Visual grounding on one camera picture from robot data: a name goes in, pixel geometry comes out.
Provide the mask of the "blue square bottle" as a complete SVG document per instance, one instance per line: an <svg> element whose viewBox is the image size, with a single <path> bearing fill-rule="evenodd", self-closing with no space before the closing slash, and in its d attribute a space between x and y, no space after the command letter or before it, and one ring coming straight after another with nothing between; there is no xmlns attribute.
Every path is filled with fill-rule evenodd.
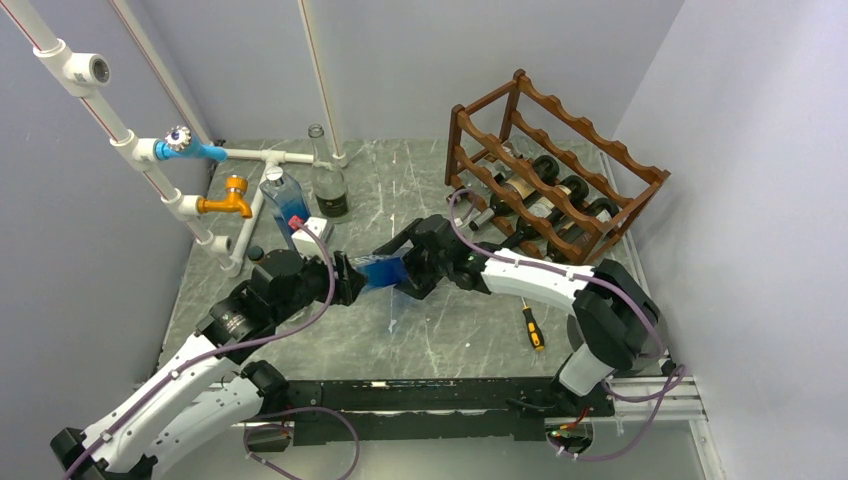
<svg viewBox="0 0 848 480"><path fill-rule="evenodd" d="M362 255L352 258L350 263L366 277L366 290L394 286L408 279L403 260L397 255Z"/></svg>

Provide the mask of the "labelled dark wine bottle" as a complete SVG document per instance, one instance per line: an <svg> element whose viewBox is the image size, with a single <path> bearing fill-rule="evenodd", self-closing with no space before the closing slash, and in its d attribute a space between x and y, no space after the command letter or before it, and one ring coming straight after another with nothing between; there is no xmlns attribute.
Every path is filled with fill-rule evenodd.
<svg viewBox="0 0 848 480"><path fill-rule="evenodd" d="M559 162L554 157L540 155L532 162L532 170L542 182L552 185L559 175L560 167ZM523 204L527 204L531 199L539 197L539 194L536 193L536 188L517 173L511 173L504 179L497 180L497 184L505 190L517 193ZM492 193L489 198L488 207L471 220L469 226L472 231L478 231L493 218L508 216L512 213L512 207L496 193Z"/></svg>

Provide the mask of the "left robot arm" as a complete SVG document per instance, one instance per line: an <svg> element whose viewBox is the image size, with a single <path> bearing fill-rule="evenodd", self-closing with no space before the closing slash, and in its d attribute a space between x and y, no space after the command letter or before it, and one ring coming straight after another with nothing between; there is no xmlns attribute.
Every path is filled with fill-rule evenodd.
<svg viewBox="0 0 848 480"><path fill-rule="evenodd" d="M249 256L250 278L210 308L148 381L100 420L65 428L51 440L64 478L157 479L233 424L262 419L277 426L321 408L319 394L250 357L282 339L279 327L303 309L352 304L367 277L340 251Z"/></svg>

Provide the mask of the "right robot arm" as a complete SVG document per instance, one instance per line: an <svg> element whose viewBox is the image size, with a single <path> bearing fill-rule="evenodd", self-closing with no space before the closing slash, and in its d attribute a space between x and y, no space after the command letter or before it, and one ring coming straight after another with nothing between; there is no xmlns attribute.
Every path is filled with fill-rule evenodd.
<svg viewBox="0 0 848 480"><path fill-rule="evenodd" d="M550 391L564 415L585 407L609 375L638 372L664 350L657 305L615 260L563 265L473 243L439 214L414 220L374 252L400 258L405 276L396 287L416 299L448 279L463 290L523 297L564 311L577 338Z"/></svg>

